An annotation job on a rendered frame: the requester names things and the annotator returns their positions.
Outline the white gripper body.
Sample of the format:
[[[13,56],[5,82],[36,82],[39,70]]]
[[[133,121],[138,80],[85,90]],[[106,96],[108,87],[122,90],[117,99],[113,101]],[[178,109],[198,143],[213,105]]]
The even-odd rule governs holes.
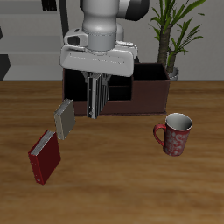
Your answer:
[[[65,69],[130,77],[134,71],[137,47],[130,42],[117,41],[107,52],[92,53],[86,47],[64,45],[60,65]]]

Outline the dark brown desk caddy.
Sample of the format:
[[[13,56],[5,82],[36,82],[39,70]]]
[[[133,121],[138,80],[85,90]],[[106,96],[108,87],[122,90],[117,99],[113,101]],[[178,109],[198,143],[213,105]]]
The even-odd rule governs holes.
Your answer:
[[[163,115],[170,79],[159,63],[136,63],[131,77],[113,75],[101,116]],[[88,84],[81,71],[63,71],[62,98],[73,100],[74,113],[87,115]]]

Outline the red book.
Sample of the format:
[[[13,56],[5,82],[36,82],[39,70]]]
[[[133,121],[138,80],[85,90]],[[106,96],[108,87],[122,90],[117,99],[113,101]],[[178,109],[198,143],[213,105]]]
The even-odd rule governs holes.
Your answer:
[[[44,185],[61,160],[57,134],[47,129],[28,151],[28,157],[36,182]]]

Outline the white plant pot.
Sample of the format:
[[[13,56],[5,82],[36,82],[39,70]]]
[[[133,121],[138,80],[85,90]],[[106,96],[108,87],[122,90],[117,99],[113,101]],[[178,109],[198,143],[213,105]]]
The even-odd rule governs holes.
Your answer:
[[[174,67],[173,72],[169,73],[169,78],[171,81],[176,81],[178,77],[179,77],[179,70],[176,67]]]

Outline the green pot plant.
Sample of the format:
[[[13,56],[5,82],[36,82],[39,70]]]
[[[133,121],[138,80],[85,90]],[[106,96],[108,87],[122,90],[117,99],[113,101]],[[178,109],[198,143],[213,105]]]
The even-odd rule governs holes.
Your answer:
[[[180,24],[179,21],[190,11],[202,5],[206,0],[195,0],[186,2],[177,9],[176,0],[159,0],[159,10],[153,8],[156,16],[150,20],[155,21],[158,28],[154,27],[157,34],[155,39],[159,42],[157,62],[165,66],[166,72],[171,74],[174,70],[176,57],[179,53],[187,53],[185,47],[194,40],[202,39],[197,36],[200,31],[200,24],[195,26],[189,33],[186,33],[192,19]]]

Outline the dark slanted block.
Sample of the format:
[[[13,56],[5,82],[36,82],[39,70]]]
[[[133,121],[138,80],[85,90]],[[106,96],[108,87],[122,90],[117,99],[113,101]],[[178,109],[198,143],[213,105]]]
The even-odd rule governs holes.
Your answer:
[[[9,56],[7,54],[0,54],[0,81],[4,79],[4,76],[8,73],[11,67]]]

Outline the red patterned mug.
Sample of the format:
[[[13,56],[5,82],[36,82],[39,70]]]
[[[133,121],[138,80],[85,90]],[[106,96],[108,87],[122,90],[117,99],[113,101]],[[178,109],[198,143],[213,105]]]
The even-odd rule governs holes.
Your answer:
[[[157,124],[154,127],[153,135],[167,155],[178,157],[184,151],[192,126],[193,121],[187,115],[172,113],[165,118],[165,124]],[[164,131],[164,140],[157,136],[159,129]]]

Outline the black upright post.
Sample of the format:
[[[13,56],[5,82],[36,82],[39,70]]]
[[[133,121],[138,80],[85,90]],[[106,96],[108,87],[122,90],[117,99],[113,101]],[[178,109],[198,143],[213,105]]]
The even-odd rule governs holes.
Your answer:
[[[65,36],[69,31],[67,17],[67,0],[59,0],[59,14],[62,28],[62,36]]]

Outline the black wall panel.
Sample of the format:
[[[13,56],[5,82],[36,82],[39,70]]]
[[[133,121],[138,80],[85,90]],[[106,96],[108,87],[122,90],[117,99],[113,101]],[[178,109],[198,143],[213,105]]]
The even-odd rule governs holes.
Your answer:
[[[43,11],[56,11],[56,0],[41,0]]]

